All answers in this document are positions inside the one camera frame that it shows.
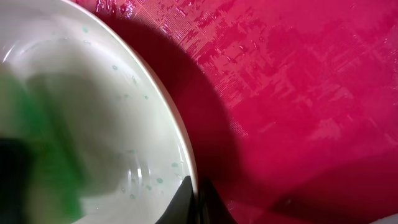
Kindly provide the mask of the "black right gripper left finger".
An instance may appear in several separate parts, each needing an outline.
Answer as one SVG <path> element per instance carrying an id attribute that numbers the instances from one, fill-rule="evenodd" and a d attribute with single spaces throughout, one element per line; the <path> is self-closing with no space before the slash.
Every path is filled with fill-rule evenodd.
<path id="1" fill-rule="evenodd" d="M 195 198 L 190 176 L 186 176 L 162 216 L 155 224 L 196 224 Z"/>

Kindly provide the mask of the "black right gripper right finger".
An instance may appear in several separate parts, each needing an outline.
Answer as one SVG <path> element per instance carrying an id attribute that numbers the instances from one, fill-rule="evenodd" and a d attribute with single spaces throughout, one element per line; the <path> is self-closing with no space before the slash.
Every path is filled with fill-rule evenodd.
<path id="1" fill-rule="evenodd" d="M 201 182 L 198 211 L 201 224 L 237 224 L 210 179 Z"/>

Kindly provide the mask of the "white plate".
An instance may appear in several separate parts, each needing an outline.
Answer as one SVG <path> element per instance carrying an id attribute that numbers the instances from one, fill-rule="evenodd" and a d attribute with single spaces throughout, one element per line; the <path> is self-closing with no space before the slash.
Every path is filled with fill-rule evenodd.
<path id="1" fill-rule="evenodd" d="M 73 223 L 156 223 L 197 178 L 187 132 L 156 74 L 70 1 L 1 2 L 1 67 L 47 78 L 83 172 Z"/>

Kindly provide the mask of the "green scouring sponge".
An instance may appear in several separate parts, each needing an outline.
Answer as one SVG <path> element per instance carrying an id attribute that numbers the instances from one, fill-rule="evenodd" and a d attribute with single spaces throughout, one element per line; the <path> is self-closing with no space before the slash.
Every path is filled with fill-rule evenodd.
<path id="1" fill-rule="evenodd" d="M 47 78 L 1 67 L 1 223 L 73 223 L 83 172 Z"/>

